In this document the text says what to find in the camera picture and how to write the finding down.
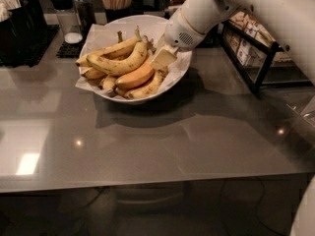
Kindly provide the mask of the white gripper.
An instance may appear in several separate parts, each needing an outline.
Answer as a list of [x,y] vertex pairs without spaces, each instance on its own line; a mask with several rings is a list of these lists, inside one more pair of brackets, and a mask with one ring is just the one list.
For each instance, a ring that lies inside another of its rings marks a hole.
[[168,20],[164,34],[157,40],[157,51],[150,60],[151,67],[155,70],[167,67],[176,61],[178,49],[193,50],[205,36],[189,24],[181,9],[177,9]]

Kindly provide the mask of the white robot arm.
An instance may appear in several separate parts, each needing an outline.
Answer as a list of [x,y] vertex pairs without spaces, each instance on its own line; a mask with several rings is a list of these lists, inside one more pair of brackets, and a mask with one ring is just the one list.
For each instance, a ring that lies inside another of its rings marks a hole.
[[313,38],[315,0],[186,0],[171,16],[160,38],[161,47],[195,48],[215,25],[241,10],[252,13],[308,79],[315,79]]

